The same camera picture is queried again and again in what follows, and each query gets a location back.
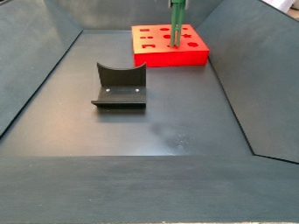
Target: gray floor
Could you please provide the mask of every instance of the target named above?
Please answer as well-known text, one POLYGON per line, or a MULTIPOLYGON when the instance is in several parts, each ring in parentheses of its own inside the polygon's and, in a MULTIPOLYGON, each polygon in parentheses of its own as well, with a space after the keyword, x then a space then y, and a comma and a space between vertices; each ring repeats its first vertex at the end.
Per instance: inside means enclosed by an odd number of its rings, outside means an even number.
POLYGON ((84 32, 6 133, 1 156, 249 155, 211 65, 148 68, 145 111, 97 110, 96 63, 131 67, 131 55, 131 32, 84 32))
POLYGON ((251 155, 211 65, 148 69, 144 113, 89 103, 131 45, 85 31, 5 133, 0 223, 299 221, 299 166, 251 155))

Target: metal plate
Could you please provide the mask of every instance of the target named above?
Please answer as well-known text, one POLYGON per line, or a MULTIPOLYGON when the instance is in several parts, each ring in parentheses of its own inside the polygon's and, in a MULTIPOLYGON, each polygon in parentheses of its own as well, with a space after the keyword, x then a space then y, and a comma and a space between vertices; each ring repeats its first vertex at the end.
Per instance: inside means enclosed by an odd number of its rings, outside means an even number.
POLYGON ((131 31, 84 31, 0 143, 1 156, 251 155, 211 65, 147 69, 147 109, 103 111, 96 62, 133 66, 131 31))
POLYGON ((0 136, 81 29, 52 1, 0 6, 0 136))
MULTIPOLYGON (((172 22, 168 0, 53 0, 83 29, 131 30, 132 25, 172 22)), ((223 0, 191 0, 184 23, 196 27, 223 0)))
POLYGON ((225 0, 200 26, 257 155, 299 163, 299 24, 260 1, 225 0))

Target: red foam block with holes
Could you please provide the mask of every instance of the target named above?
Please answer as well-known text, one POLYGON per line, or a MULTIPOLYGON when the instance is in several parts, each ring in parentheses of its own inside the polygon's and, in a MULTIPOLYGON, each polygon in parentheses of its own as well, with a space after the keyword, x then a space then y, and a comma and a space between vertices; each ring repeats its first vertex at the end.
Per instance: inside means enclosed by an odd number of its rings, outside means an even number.
POLYGON ((181 44, 169 47, 169 24, 132 26, 135 66, 148 67, 203 66, 209 48, 189 24, 181 26, 181 44))

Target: black curved bracket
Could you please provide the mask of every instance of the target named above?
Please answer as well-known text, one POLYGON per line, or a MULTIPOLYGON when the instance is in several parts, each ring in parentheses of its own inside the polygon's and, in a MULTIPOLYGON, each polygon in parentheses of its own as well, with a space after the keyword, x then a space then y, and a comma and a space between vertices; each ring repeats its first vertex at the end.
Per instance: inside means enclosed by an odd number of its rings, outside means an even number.
POLYGON ((101 88, 91 103, 105 109, 145 108, 145 64, 131 69, 115 69, 97 63, 101 88))

